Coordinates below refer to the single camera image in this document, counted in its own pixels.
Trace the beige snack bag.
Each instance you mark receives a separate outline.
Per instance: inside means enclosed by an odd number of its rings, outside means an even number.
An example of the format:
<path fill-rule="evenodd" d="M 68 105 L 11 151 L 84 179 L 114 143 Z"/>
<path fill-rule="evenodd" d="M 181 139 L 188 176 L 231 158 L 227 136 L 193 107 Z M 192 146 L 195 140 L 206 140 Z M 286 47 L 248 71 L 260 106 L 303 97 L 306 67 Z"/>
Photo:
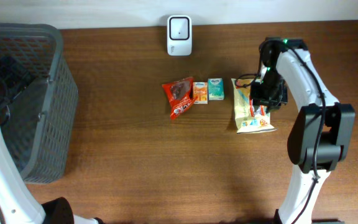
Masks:
<path fill-rule="evenodd" d="M 266 106 L 254 106 L 250 97 L 250 87 L 242 87 L 250 84 L 251 79 L 232 78 L 234 90 L 234 120 L 237 134 L 264 133 L 274 131 L 270 124 L 270 113 Z"/>

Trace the teal tissue pack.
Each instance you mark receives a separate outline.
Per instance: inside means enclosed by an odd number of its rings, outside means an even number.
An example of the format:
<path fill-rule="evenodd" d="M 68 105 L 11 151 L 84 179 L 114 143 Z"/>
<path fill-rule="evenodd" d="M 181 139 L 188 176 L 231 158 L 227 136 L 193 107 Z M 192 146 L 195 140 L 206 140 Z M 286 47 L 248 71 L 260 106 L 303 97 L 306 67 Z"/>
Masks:
<path fill-rule="evenodd" d="M 208 98 L 210 101 L 224 99 L 224 85 L 222 78 L 208 79 Z"/>

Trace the orange tissue pack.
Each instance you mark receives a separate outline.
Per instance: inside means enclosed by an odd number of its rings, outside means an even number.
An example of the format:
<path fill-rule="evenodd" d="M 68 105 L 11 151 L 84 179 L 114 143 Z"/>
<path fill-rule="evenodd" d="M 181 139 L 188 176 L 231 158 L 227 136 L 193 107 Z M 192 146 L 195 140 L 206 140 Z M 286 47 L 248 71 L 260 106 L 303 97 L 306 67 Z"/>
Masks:
<path fill-rule="evenodd" d="M 207 104 L 208 103 L 208 83 L 207 82 L 194 82 L 193 83 L 193 98 L 194 104 Z"/>

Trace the red snack bag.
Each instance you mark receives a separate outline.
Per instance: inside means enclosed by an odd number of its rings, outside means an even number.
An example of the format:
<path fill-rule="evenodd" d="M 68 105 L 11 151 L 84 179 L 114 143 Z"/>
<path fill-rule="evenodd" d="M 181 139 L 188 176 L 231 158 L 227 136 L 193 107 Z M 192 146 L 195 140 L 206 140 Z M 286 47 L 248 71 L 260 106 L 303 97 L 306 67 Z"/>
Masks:
<path fill-rule="evenodd" d="M 195 99 L 192 97 L 193 82 L 193 77 L 187 77 L 179 81 L 162 84 L 171 107 L 171 120 L 189 110 L 194 104 Z"/>

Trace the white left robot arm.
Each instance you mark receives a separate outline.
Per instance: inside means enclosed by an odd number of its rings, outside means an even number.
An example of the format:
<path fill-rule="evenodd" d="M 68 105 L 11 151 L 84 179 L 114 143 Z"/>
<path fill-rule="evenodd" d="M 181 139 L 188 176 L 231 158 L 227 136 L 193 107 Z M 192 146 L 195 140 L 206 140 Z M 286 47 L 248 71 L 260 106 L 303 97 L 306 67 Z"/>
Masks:
<path fill-rule="evenodd" d="M 99 223 L 27 187 L 64 175 L 77 103 L 59 30 L 0 24 L 0 223 Z"/>

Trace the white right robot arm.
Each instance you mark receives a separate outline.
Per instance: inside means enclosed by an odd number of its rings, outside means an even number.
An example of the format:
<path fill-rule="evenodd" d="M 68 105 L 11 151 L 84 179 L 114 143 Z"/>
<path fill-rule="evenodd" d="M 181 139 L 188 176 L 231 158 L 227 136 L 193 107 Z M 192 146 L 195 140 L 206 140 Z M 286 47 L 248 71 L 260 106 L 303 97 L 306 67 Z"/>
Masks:
<path fill-rule="evenodd" d="M 257 79 L 250 84 L 253 104 L 277 110 L 291 94 L 298 108 L 287 141 L 291 180 L 273 221 L 311 223 L 324 182 L 347 156 L 356 113 L 326 88 L 303 40 L 266 38 L 259 53 Z"/>

